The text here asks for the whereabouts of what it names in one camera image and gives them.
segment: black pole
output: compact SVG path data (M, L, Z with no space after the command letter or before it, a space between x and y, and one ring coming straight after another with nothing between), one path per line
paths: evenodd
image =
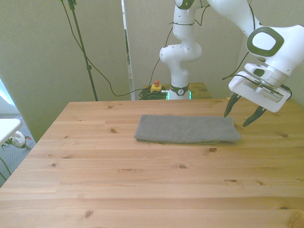
M76 28L77 28L77 32L78 32L81 48L82 48L82 52L84 53L85 60L86 60L85 61L85 63L86 63L86 69L87 69L87 71L89 73L89 77L90 77L90 81L91 81L94 97L95 97L95 100L98 101L97 94L96 94L96 91L95 91L94 82L93 82L93 78L92 78L92 74L91 74L92 66L89 65L89 63L87 61L85 46L84 46L84 44L82 42L82 38L81 38L81 34L80 34L80 30L79 30L79 26L78 26L76 14L75 14L75 7L74 7L74 5L76 5L76 0L68 0L68 4L69 4L70 9L72 10L72 13L73 13L74 21L75 21L75 24L76 24Z

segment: white device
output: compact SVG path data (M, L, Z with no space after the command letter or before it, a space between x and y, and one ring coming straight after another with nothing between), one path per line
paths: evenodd
M201 2L196 0L188 10L180 9L183 1L176 0L173 20L173 34L181 40L181 44L163 47L160 59L167 64L171 72L170 99L189 99L189 73L181 68L181 63L198 60L201 47L195 42L194 22L196 9L201 8Z
M304 60L304 27L262 26L254 17L246 0L207 0L207 2L217 13L244 32L248 37L248 51L262 61L260 65L246 64L246 71L237 73L231 80L229 89L234 95L227 105L224 116L229 114L233 104L241 96L260 106L246 120L244 126L255 121L266 110L279 111L290 97L288 87L282 84ZM181 62L195 61L201 55L201 48L194 39L193 24L195 10L202 7L202 0L175 0L175 4L173 33L182 40L182 43L162 48L160 58L171 71L173 88L170 90L171 98L187 99L186 94L181 96L176 93L175 87L187 88L188 84L188 72L180 68Z

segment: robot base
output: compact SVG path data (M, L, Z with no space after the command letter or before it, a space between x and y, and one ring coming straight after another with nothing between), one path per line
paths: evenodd
M191 91L188 90L184 95L177 95L174 91L169 90L167 94L167 100L191 100Z

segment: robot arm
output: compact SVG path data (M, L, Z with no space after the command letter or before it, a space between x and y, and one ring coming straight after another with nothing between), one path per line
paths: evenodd
M167 64L171 73L171 99L189 99L189 73L181 68L181 63L198 60L201 56L201 47L195 42L193 26L196 9L201 7L199 0L176 0L173 34L181 40L181 44L169 45L160 51L160 59Z
M229 114L241 96L260 106L243 126L255 121L266 110L279 111L290 97L290 93L281 86L294 68L304 60L304 27L262 26L253 18L253 12L246 0L208 0L208 3L244 32L248 37L248 51L264 62L262 65L247 63L247 71L237 73L231 80L229 88L234 95L224 115Z
M237 73L231 80L229 88L234 94L224 116L229 114L241 96L259 105L243 126L255 121L266 110L277 112L290 97L290 93L282 88L285 87L283 82L304 60L304 27L262 26L246 0L175 0L173 33L182 43L165 47L160 53L162 62L171 71L171 88L176 86L182 92L182 88L187 88L188 72L181 69L180 64L200 58L201 48L193 36L194 16L195 10L207 2L217 13L243 31L248 37L248 51L263 62L261 65L247 63L246 71Z

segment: white table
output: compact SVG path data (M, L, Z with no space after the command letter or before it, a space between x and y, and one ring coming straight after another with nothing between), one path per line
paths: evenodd
M22 122L17 119L0 119L0 146L4 144L20 127Z

